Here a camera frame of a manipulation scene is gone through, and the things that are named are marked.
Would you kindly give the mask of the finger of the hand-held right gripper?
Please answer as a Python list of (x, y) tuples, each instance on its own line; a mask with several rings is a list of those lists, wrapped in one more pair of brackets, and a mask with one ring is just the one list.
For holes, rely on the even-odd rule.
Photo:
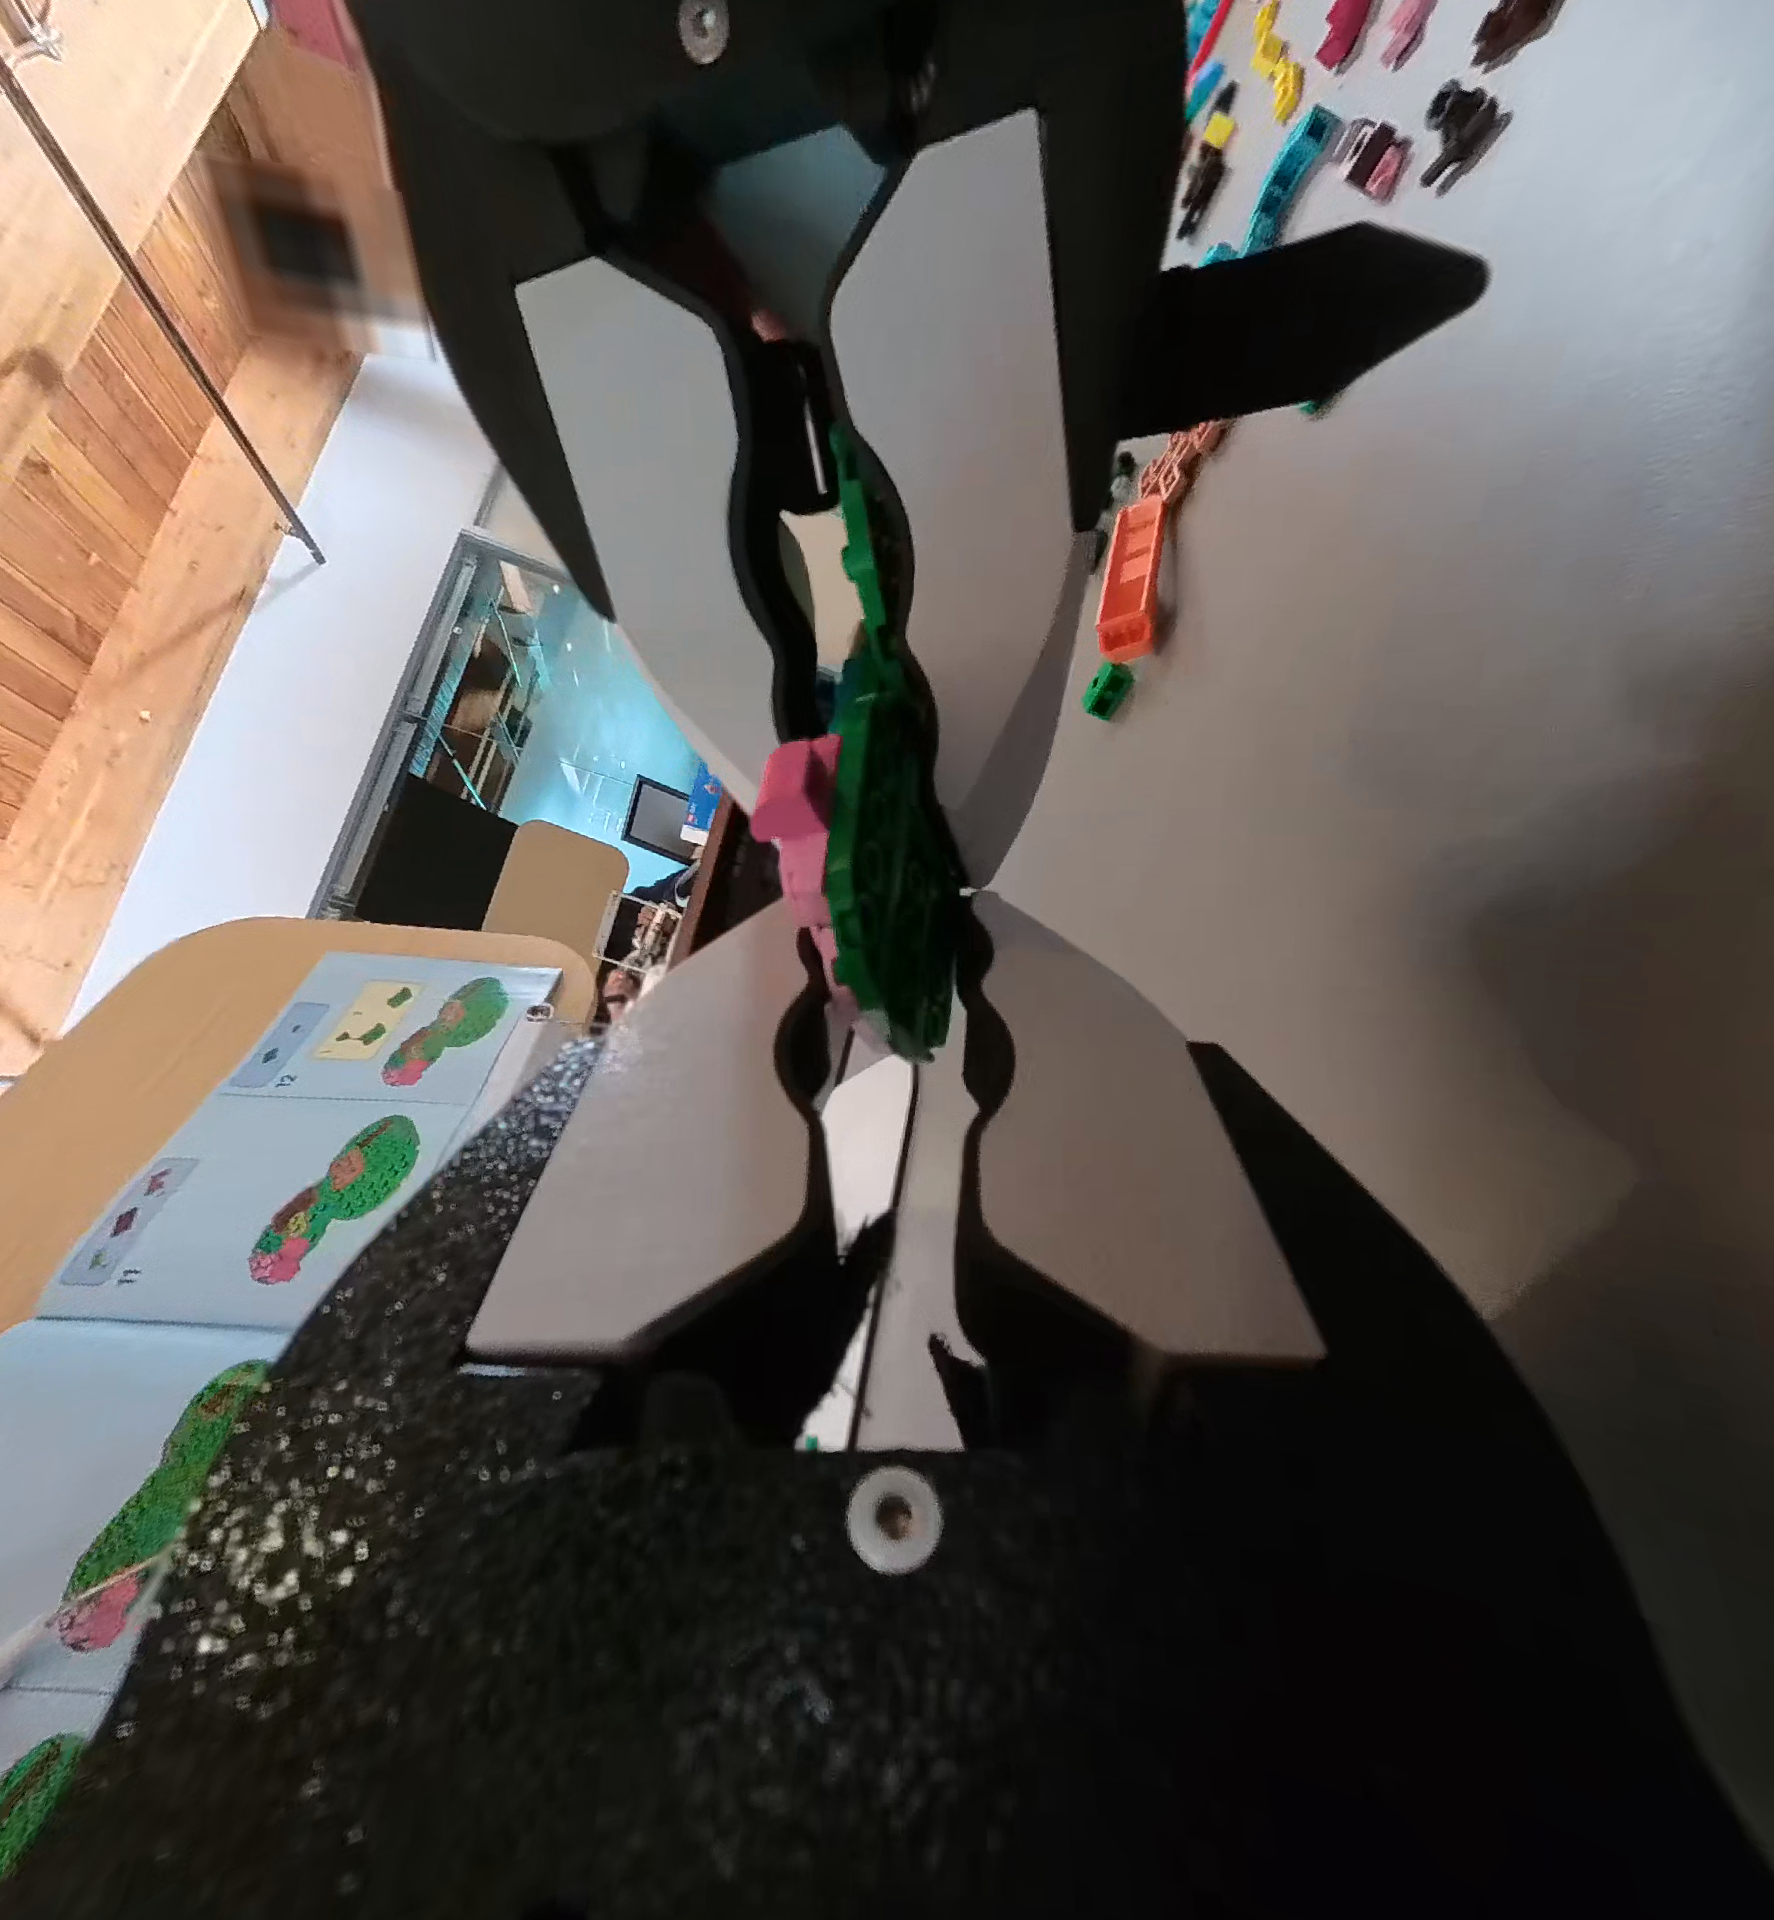
[(912, 541), (906, 640), (934, 699), (934, 793), (975, 885), (1039, 796), (1088, 590), (1055, 308), (1032, 109), (899, 168), (830, 295), (845, 416)]
[(518, 282), (514, 308), (610, 624), (659, 703), (705, 758), (825, 731), (760, 463), (751, 345), (626, 260)]

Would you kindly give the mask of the black and yellow lego piece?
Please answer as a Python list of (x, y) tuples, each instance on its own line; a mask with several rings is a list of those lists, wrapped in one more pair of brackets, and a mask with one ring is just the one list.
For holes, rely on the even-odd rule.
[(1235, 130), (1237, 123), (1226, 109), (1209, 109), (1194, 129), (1196, 140), (1187, 150), (1176, 203), (1174, 237), (1179, 241), (1192, 241), (1198, 235), (1223, 179), (1226, 147)]

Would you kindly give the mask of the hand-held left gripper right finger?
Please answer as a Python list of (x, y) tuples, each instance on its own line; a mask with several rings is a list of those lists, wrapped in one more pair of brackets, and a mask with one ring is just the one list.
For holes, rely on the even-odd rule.
[(1322, 1360), (1181, 1029), (996, 891), (962, 999), (973, 1247), (1166, 1362)]

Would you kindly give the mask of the black panel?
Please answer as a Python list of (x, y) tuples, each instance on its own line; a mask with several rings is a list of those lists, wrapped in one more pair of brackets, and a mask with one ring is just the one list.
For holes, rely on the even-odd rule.
[(512, 840), (512, 822), (404, 775), (352, 895), (352, 918), (482, 930)]

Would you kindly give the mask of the dark brown lego piece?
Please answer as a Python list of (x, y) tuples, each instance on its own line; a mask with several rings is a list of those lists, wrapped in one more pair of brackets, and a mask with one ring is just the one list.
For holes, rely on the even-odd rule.
[(1439, 151), (1426, 163), (1418, 184), (1443, 195), (1492, 146), (1506, 120), (1508, 115), (1485, 88), (1443, 83), (1422, 117), (1424, 129), (1439, 142)]

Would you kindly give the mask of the pile of pink lego pieces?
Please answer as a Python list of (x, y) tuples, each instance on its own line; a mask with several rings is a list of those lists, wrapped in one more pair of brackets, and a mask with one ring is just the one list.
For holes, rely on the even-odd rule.
[(1326, 30), (1313, 51), (1313, 59), (1329, 74), (1342, 71), (1358, 56), (1380, 13), (1386, 13), (1381, 22), (1383, 46), (1380, 51), (1380, 63), (1387, 71), (1398, 71), (1422, 40), (1437, 13), (1437, 3), (1333, 3), (1326, 15)]

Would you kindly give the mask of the teal lego piece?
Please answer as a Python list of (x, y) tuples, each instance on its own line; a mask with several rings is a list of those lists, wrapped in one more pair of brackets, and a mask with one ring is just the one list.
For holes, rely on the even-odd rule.
[(1304, 196), (1307, 179), (1324, 163), (1338, 129), (1338, 115), (1319, 104), (1305, 109), (1293, 123), (1259, 187), (1256, 207), (1243, 245), (1245, 257), (1281, 245), (1292, 212)]

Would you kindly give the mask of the lego instruction booklet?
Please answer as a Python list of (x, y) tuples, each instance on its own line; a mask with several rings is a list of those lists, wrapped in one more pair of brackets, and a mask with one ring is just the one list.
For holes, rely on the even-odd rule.
[(337, 953), (0, 1333), (0, 1882), (127, 1679), (225, 1441), (511, 1089), (548, 968)]

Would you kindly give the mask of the green and pink lego build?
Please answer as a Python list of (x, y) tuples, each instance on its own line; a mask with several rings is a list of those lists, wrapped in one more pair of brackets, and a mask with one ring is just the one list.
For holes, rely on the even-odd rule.
[(906, 635), (912, 544), (850, 426), (832, 426), (830, 454), (858, 640), (830, 723), (769, 756), (749, 830), (778, 851), (830, 1001), (925, 1066), (948, 1035), (969, 882), (934, 793), (934, 697)]

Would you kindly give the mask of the thin black metal rod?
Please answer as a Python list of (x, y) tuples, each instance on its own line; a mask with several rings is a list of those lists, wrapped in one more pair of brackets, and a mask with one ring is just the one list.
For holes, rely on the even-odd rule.
[(267, 466), (251, 438), (244, 433), (240, 421), (225, 399), (222, 390), (214, 384), (202, 360), (197, 358), (194, 345), (185, 338), (179, 321), (159, 296), (156, 287), (146, 280), (141, 270), (139, 260), (123, 241), (118, 229), (107, 217), (107, 209), (97, 203), (93, 193), (87, 189), (83, 175), (62, 147), (57, 134), (47, 127), (32, 98), (27, 95), (25, 85), (17, 76), (17, 67), (10, 63), (10, 58), (0, 51), (0, 95), (7, 103), (12, 115), (20, 127), (30, 134), (36, 153), (47, 161), (48, 170), (55, 173), (70, 200), (83, 214), (85, 225), (102, 244), (111, 260), (115, 262), (123, 284), (132, 293), (141, 308), (156, 323), (156, 329), (163, 336), (179, 365), (194, 382), (197, 393), (209, 404), (209, 411), (227, 431), (230, 444), (240, 452), (256, 481), (267, 492), (276, 507), (276, 516), (284, 528), (284, 533), (304, 547), (308, 559), (317, 568), (326, 565), (326, 554), (313, 532), (307, 528), (304, 520), (298, 516), (297, 502), (276, 481), (273, 470)]

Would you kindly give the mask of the glass partition window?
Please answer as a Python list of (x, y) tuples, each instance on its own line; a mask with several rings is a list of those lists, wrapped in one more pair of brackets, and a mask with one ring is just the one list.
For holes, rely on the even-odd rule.
[(564, 568), (481, 529), (452, 544), (310, 910), (352, 921), (352, 895), (404, 775), (514, 826), (549, 822), (622, 848), (630, 887), (690, 865), (626, 847), (635, 777), (693, 788), (701, 758)]

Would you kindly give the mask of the orange lego brick separator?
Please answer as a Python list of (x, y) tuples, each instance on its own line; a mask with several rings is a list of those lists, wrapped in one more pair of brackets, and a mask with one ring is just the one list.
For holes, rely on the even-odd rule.
[(1166, 524), (1162, 492), (1136, 496), (1115, 511), (1093, 622), (1108, 664), (1124, 667), (1157, 651)]

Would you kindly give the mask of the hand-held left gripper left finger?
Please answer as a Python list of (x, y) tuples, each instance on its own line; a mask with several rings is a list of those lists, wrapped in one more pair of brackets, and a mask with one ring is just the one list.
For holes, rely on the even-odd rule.
[(487, 1364), (645, 1353), (834, 1226), (823, 984), (770, 903), (610, 1030), (466, 1337)]

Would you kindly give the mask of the tan rounded panel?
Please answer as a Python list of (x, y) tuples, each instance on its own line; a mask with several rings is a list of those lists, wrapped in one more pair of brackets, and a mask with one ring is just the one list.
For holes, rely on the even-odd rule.
[(610, 899), (627, 883), (630, 859), (622, 848), (549, 822), (526, 822), (508, 842), (484, 930), (538, 937), (592, 957)]

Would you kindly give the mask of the light wooden board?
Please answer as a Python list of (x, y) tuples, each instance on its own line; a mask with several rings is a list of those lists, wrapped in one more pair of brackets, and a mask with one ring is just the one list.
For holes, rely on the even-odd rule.
[(156, 951), (0, 1091), (0, 1332), (27, 1319), (115, 1180), (163, 1146), (325, 957), (514, 964), (592, 1005), (589, 960), (540, 934), (249, 918)]

